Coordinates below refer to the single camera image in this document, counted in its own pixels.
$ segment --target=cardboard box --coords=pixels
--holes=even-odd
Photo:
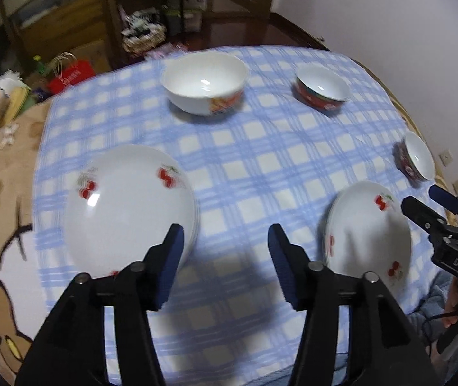
[[[87,60],[97,75],[112,71],[102,39],[78,46],[70,51],[78,60]]]

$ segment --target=wicker basket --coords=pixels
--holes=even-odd
[[[136,55],[162,44],[165,38],[165,28],[153,30],[149,35],[144,35],[140,38],[124,37],[122,39],[122,47],[127,53]]]

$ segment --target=screw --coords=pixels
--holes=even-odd
[[[79,273],[77,276],[75,276],[74,281],[78,285],[81,285],[81,284],[86,283],[87,281],[89,281],[90,278],[91,277],[89,276],[88,273]]]
[[[324,269],[324,265],[321,262],[309,262],[308,269],[318,272]]]
[[[379,276],[374,273],[373,271],[369,271],[365,273],[365,278],[370,282],[370,283],[376,283],[379,281]]]
[[[134,262],[130,266],[133,273],[139,273],[145,269],[145,264],[143,262]]]

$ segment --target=bowl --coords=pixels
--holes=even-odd
[[[161,78],[170,101],[193,115],[221,113],[241,97],[249,69],[222,52],[197,52],[170,60]]]
[[[433,156],[416,133],[408,131],[398,145],[398,151],[401,171],[415,181],[434,180],[436,169]]]
[[[336,110],[351,96],[344,79],[319,64],[297,68],[296,87],[311,107],[322,110]]]

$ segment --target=small red bowl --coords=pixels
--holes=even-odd
[[[299,67],[295,87],[310,106],[321,110],[337,110],[351,96],[344,79],[319,64]]]
[[[436,175],[431,151],[414,132],[408,131],[398,145],[401,171],[415,181],[431,181]]]

